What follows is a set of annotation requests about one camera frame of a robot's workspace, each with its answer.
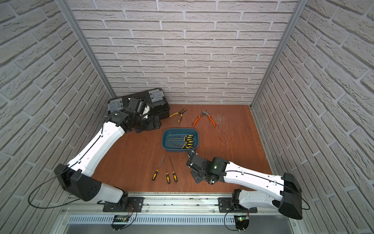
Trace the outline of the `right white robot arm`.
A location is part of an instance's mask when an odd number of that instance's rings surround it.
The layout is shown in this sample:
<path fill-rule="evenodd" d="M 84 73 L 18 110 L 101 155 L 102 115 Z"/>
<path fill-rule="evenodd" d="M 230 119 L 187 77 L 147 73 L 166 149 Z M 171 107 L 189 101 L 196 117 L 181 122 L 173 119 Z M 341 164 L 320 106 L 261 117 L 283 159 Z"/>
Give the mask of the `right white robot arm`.
<path fill-rule="evenodd" d="M 253 171 L 231 161 L 215 157 L 212 161 L 203 159 L 192 153 L 186 163 L 196 183 L 206 181 L 213 185 L 217 182 L 231 183 L 244 186 L 265 194 L 252 199 L 248 191 L 236 190 L 232 194 L 233 208 L 271 208 L 277 209 L 286 217 L 303 219 L 302 189 L 294 175 L 268 175 Z"/>

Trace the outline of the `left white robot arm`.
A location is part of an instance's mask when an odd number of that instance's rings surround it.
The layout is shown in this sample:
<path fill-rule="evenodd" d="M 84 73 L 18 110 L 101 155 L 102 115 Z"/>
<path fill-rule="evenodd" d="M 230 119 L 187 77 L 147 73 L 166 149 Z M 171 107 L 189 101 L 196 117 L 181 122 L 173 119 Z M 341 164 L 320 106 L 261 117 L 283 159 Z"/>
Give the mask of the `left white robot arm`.
<path fill-rule="evenodd" d="M 95 169 L 125 133 L 151 131 L 162 126 L 158 116 L 114 111 L 109 114 L 97 135 L 68 164 L 59 164 L 54 173 L 62 189 L 83 201 L 103 201 L 127 205 L 128 193 L 92 178 Z"/>

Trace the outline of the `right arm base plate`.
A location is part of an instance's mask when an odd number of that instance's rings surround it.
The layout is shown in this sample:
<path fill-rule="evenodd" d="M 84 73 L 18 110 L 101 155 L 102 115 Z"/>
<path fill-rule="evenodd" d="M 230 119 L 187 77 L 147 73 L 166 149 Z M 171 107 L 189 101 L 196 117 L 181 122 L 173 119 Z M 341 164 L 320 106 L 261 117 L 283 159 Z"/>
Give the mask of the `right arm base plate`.
<path fill-rule="evenodd" d="M 258 212 L 257 207 L 253 208 L 245 208 L 238 203 L 232 202 L 232 198 L 218 198 L 218 207 L 220 213 L 226 213 L 229 211 L 237 212 L 237 213 L 251 213 L 255 214 Z"/>

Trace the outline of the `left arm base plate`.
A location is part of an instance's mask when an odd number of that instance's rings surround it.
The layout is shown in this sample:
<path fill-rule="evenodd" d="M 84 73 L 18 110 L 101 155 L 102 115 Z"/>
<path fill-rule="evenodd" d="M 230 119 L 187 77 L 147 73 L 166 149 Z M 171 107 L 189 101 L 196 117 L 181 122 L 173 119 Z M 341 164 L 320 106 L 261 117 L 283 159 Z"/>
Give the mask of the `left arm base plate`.
<path fill-rule="evenodd" d="M 118 203 L 105 202 L 103 212 L 141 212 L 144 202 L 144 197 L 123 197 Z"/>

